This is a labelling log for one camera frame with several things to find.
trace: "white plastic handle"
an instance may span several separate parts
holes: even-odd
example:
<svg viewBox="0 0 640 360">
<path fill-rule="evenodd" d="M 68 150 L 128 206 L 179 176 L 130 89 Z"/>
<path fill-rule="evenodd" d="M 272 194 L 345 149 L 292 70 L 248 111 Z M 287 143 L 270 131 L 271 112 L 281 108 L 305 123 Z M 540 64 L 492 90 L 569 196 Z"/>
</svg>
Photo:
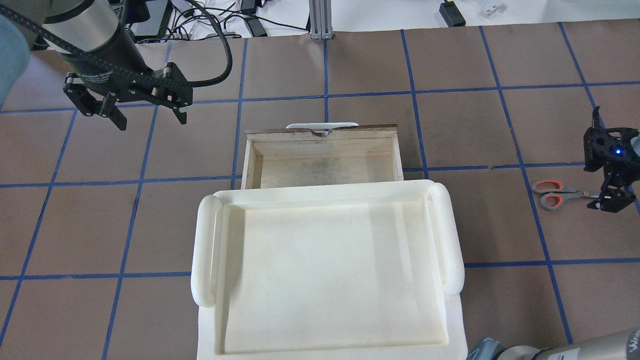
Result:
<svg viewBox="0 0 640 360">
<path fill-rule="evenodd" d="M 458 295 L 465 284 L 465 264 L 462 260 L 456 221 L 453 217 L 453 207 L 447 188 L 443 184 L 435 183 L 427 189 L 427 200 L 433 203 L 433 222 L 438 233 L 444 276 L 442 290 L 448 296 Z"/>
<path fill-rule="evenodd" d="M 345 127 L 345 126 L 359 126 L 357 122 L 309 122 L 305 123 L 297 123 L 297 124 L 289 124 L 287 125 L 287 129 L 311 129 L 311 130 L 324 130 L 324 129 L 335 129 L 336 127 Z"/>
<path fill-rule="evenodd" d="M 216 303 L 218 283 L 218 258 L 222 201 L 215 195 L 206 196 L 198 207 L 193 265 L 191 266 L 191 294 L 201 307 L 212 307 Z"/>
</svg>

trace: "white tray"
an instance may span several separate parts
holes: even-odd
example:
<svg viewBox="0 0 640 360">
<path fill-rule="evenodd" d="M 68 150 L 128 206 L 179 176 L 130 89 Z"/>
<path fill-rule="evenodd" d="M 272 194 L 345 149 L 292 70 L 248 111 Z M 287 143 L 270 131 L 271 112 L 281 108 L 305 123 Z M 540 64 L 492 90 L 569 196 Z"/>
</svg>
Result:
<svg viewBox="0 0 640 360">
<path fill-rule="evenodd" d="M 462 360 L 463 281 L 442 184 L 218 192 L 198 209 L 198 358 Z"/>
</svg>

